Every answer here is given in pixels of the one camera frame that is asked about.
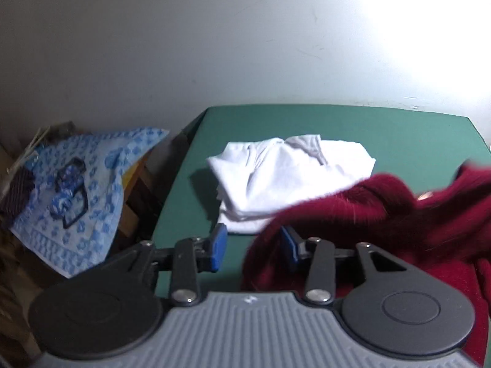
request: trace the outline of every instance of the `gray gripper base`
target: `gray gripper base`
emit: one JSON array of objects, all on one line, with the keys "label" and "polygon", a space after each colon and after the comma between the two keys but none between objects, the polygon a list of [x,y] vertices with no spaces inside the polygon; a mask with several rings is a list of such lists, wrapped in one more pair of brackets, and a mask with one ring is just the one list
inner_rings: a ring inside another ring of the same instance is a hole
[{"label": "gray gripper base", "polygon": [[174,308],[145,343],[99,361],[43,354],[44,368],[477,368],[461,352],[404,361],[377,354],[347,335],[328,309],[306,307],[284,293],[215,293]]}]

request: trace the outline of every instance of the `black circular disc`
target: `black circular disc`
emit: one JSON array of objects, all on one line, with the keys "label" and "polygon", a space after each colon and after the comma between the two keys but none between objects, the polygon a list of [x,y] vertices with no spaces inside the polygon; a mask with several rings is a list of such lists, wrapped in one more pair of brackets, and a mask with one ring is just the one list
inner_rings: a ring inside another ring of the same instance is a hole
[{"label": "black circular disc", "polygon": [[345,297],[341,314],[365,342],[412,357],[458,347],[474,325],[471,302],[419,270],[375,275]]},{"label": "black circular disc", "polygon": [[106,270],[43,292],[31,305],[29,323],[51,354],[87,360],[135,347],[154,332],[161,316],[152,291],[130,275]]}]

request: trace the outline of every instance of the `folded white cloth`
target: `folded white cloth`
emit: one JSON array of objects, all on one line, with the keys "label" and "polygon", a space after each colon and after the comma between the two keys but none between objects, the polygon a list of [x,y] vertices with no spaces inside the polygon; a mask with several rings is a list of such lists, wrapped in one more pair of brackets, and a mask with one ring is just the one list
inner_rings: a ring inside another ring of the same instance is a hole
[{"label": "folded white cloth", "polygon": [[222,201],[218,222],[248,234],[260,232],[279,210],[370,177],[375,164],[361,144],[320,135],[228,143],[207,161]]}]

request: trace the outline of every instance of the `red sweater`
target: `red sweater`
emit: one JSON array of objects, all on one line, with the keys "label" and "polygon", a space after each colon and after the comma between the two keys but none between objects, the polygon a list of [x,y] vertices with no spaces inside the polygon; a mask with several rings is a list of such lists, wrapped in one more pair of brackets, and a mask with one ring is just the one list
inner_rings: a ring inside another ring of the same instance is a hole
[{"label": "red sweater", "polygon": [[242,289],[296,290],[279,250],[278,230],[293,225],[304,238],[318,236],[338,248],[370,242],[464,293],[476,323],[464,351],[483,364],[491,301],[491,168],[465,164],[446,189],[418,200],[398,178],[376,174],[339,194],[280,212],[256,237],[244,260]]}]

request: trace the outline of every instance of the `blue gripper pad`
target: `blue gripper pad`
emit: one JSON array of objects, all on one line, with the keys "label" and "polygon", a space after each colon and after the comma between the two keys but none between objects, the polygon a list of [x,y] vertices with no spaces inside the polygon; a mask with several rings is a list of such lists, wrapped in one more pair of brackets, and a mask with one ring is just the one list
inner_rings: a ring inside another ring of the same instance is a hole
[{"label": "blue gripper pad", "polygon": [[297,250],[297,245],[293,241],[290,233],[285,227],[281,227],[279,231],[280,235],[280,247],[281,252],[288,262],[288,267],[291,272],[296,271],[296,267],[299,263],[299,254]]},{"label": "blue gripper pad", "polygon": [[223,256],[227,249],[227,227],[223,224],[217,224],[212,234],[210,235],[210,266],[211,272],[217,272],[222,265]]}]

